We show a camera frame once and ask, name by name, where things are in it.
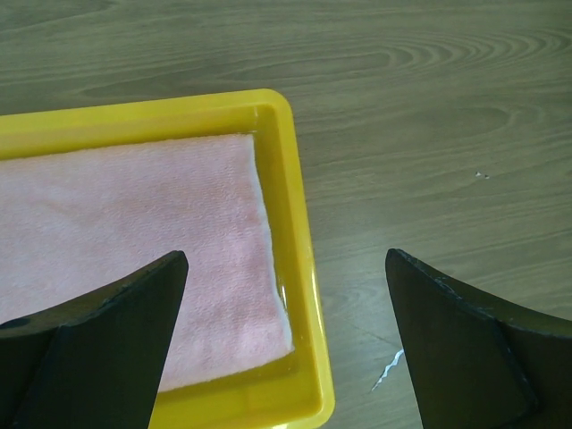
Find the pink towel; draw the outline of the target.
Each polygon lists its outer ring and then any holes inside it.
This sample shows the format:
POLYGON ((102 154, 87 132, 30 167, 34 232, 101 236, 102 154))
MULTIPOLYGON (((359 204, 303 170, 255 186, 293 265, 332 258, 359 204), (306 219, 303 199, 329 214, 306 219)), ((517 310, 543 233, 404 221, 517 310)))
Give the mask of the pink towel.
POLYGON ((294 350, 246 134, 1 164, 1 318, 61 304, 180 250, 189 274, 160 388, 294 350))

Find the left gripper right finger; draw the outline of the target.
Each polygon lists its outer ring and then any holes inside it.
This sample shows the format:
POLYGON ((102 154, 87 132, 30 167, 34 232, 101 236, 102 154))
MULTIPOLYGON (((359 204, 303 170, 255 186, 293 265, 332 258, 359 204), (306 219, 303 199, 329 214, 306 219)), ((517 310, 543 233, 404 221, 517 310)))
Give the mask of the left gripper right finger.
POLYGON ((391 303, 425 428, 569 428, 571 323, 449 277, 401 249, 391 303))

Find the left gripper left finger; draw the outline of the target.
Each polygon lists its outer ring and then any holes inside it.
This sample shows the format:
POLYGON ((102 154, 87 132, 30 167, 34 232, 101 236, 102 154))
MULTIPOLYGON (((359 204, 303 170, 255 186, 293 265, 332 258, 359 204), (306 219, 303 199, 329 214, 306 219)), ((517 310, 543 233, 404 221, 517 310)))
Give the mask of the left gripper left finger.
POLYGON ((3 428, 146 428, 189 271, 172 251, 1 325, 3 428))

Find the yellow plastic tray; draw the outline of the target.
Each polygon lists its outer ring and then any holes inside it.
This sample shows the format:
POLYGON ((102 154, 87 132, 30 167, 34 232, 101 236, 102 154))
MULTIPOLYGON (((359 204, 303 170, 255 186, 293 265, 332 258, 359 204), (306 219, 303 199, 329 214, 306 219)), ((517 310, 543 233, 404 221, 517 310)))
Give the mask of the yellow plastic tray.
POLYGON ((11 159, 166 139, 250 133, 295 349, 273 363, 161 393, 154 428, 317 428, 335 407, 299 152, 288 101, 252 89, 1 119, 11 159))

